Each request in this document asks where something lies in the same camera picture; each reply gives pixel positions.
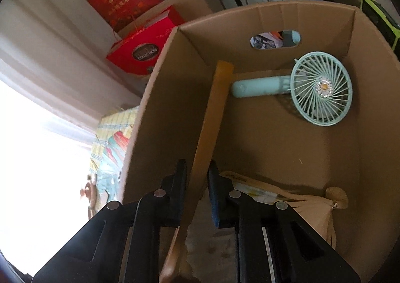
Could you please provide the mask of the pink handheld mini fan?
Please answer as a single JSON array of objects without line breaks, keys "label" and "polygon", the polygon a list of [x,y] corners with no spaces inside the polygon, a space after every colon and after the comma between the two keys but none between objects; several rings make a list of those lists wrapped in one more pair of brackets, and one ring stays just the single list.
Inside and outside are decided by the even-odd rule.
[{"label": "pink handheld mini fan", "polygon": [[81,197],[86,197],[89,200],[87,213],[88,219],[91,219],[96,214],[97,189],[96,180],[90,175],[87,177],[85,187],[80,189],[80,195]]}]

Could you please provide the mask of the open beige paper fan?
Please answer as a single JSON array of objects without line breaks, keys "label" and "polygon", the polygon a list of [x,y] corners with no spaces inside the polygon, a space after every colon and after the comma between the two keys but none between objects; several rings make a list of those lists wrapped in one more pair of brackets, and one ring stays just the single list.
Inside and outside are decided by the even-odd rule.
[{"label": "open beige paper fan", "polygon": [[256,202],[267,205],[280,201],[288,203],[331,247],[336,247],[333,212],[349,206],[348,196],[343,189],[333,186],[326,188],[323,196],[304,195],[233,171],[223,171],[221,176],[230,179],[234,189],[246,193]]}]

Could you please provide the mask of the yellow plaid bed sheet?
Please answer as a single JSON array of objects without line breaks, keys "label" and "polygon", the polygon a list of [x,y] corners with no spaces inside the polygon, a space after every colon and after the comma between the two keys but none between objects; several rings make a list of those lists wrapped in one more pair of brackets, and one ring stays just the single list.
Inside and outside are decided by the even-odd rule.
[{"label": "yellow plaid bed sheet", "polygon": [[138,107],[101,118],[91,146],[89,176],[94,185],[94,210],[118,199],[121,172]]}]

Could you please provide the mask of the large open cardboard box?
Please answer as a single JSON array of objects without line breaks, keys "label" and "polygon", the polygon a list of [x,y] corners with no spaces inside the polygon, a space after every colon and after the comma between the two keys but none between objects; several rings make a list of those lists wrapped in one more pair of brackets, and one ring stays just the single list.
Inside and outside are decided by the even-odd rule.
[{"label": "large open cardboard box", "polygon": [[337,251],[368,282],[399,238],[399,61],[359,8],[288,0],[233,8],[175,28],[150,76],[121,185],[124,203],[156,190],[179,159],[192,163],[220,60],[238,79],[288,72],[308,52],[340,59],[353,100],[319,127],[282,96],[229,97],[213,158],[219,169],[314,194],[342,188]]}]

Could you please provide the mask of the mint green handheld fan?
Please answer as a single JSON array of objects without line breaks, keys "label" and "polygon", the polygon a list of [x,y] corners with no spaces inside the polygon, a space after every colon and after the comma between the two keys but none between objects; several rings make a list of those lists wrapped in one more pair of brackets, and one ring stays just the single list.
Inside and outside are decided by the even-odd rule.
[{"label": "mint green handheld fan", "polygon": [[300,115],[321,127],[341,122],[353,100],[352,81],[343,63],[318,51],[296,59],[289,75],[238,80],[230,91],[236,98],[289,94]]}]

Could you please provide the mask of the white sheer curtain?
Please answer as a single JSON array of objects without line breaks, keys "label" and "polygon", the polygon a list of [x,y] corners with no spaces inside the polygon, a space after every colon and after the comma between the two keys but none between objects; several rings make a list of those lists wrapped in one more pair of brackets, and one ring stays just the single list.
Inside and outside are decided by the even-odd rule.
[{"label": "white sheer curtain", "polygon": [[1,80],[88,131],[138,106],[143,84],[107,61],[117,34],[86,0],[1,0]]}]

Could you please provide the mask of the red chocolate gift box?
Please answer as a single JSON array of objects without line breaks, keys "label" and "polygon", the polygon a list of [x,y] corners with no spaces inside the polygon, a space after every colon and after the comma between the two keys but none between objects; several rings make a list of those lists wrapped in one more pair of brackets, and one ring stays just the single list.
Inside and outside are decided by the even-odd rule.
[{"label": "red chocolate gift box", "polygon": [[107,60],[126,73],[150,75],[173,28],[185,21],[173,6],[115,43]]}]

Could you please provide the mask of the brown cardboard box behind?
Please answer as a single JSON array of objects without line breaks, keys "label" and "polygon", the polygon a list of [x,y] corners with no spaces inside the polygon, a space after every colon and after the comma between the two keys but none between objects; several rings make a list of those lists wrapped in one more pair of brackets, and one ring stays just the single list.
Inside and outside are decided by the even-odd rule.
[{"label": "brown cardboard box behind", "polygon": [[124,38],[129,32],[143,26],[143,24],[161,14],[169,6],[173,6],[185,22],[220,12],[224,9],[220,0],[164,0],[119,31],[119,37]]}]

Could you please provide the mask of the green black portable radio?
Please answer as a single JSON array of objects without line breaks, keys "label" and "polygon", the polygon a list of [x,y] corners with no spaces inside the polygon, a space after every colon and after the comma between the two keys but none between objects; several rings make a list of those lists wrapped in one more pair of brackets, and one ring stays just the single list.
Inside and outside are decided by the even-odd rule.
[{"label": "green black portable radio", "polygon": [[377,27],[394,52],[398,52],[399,23],[375,0],[361,0],[361,11]]}]

